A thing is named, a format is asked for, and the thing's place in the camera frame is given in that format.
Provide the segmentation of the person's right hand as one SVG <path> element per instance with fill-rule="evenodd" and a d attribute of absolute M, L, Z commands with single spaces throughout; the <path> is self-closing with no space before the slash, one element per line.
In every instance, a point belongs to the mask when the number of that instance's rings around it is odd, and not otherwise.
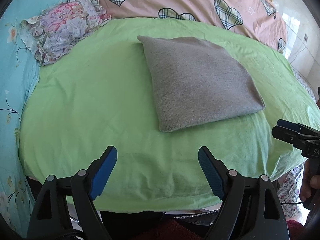
<path fill-rule="evenodd" d="M 302 186 L 300 188 L 300 200 L 304 202 L 311 196 L 311 188 L 310 188 L 310 178 L 309 178 L 309 163 L 310 161 L 307 160 L 304 164 L 304 173 L 303 173 L 303 180 Z"/>

